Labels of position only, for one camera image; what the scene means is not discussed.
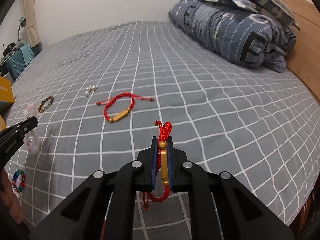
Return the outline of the person's left hand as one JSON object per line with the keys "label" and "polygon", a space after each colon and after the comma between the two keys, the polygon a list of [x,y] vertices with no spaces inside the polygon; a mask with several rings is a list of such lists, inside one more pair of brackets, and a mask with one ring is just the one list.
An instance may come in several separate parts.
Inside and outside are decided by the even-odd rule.
{"label": "person's left hand", "polygon": [[1,199],[17,224],[24,220],[23,210],[18,202],[16,194],[13,193],[11,182],[5,169],[1,170]]}

